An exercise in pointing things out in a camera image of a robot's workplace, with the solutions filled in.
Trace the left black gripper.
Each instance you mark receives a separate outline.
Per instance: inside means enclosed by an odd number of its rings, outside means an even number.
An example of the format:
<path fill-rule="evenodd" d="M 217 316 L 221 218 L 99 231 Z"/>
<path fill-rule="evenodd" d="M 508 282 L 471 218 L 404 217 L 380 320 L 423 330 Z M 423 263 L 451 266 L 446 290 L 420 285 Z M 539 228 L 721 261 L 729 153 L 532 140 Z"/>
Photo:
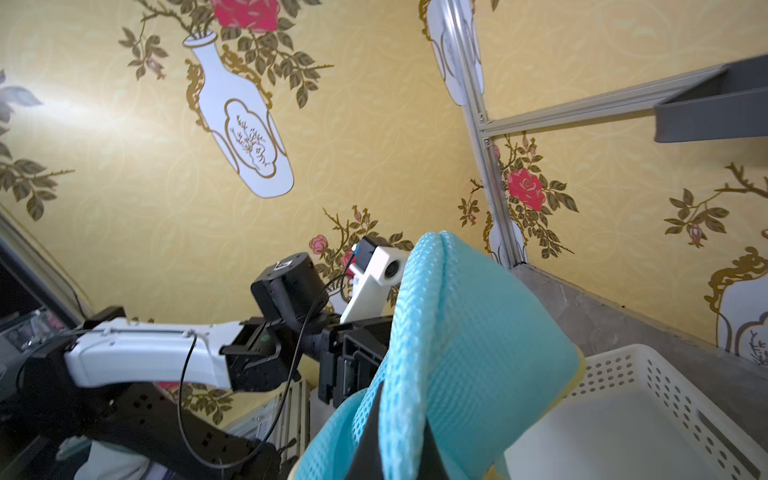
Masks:
<path fill-rule="evenodd" d="M 331 323 L 316 341 L 319 399 L 339 407 L 370 386 L 389 349 L 392 316 Z"/>

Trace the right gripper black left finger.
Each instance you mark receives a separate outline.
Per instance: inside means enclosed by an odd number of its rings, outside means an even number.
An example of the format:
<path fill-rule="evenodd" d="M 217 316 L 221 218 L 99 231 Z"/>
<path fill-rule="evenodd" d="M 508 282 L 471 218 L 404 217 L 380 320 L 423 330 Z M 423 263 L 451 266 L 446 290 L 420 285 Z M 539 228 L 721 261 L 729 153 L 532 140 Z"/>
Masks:
<path fill-rule="evenodd" d="M 379 412 L 383 385 L 376 390 L 365 429 L 345 480 L 383 480 L 383 467 L 379 447 Z"/>

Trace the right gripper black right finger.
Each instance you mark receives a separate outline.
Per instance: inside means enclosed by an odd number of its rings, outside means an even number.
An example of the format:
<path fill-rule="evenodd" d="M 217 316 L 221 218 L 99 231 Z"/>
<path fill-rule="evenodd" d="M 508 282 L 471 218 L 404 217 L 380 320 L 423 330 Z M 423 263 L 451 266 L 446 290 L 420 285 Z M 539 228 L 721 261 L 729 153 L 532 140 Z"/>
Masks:
<path fill-rule="evenodd" d="M 417 473 L 418 480 L 448 480 L 430 424 L 425 422 L 423 445 Z"/>

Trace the turquoise mesh laundry bag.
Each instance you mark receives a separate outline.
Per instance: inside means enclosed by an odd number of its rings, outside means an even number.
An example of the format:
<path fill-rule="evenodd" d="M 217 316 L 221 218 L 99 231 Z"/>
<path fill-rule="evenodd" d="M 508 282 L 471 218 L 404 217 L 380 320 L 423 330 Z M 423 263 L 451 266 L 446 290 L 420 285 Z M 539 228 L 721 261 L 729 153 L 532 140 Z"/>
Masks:
<path fill-rule="evenodd" d="M 345 479 L 382 384 L 384 479 L 417 479 L 426 421 L 449 479 L 480 479 L 584 372 L 521 281 L 454 234 L 428 233 L 406 262 L 371 385 L 336 409 L 291 475 Z"/>

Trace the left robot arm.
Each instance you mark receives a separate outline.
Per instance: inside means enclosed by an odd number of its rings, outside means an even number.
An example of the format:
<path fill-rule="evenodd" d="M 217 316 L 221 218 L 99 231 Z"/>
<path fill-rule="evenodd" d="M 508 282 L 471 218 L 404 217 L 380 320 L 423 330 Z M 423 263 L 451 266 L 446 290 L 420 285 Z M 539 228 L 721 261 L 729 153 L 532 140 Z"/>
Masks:
<path fill-rule="evenodd" d="M 383 309 L 406 259 L 390 247 L 359 245 L 341 270 L 353 286 L 338 314 L 327 311 L 328 284 L 305 253 L 258 276 L 251 291 L 261 313 L 245 321 L 139 324 L 107 311 L 30 352 L 1 409 L 49 441 L 85 436 L 185 479 L 283 479 L 296 459 L 284 456 L 272 433 L 249 440 L 224 432 L 166 397 L 159 384 L 286 389 L 309 357 L 321 367 L 321 400 L 341 404 L 370 384 L 383 360 L 391 327 Z"/>

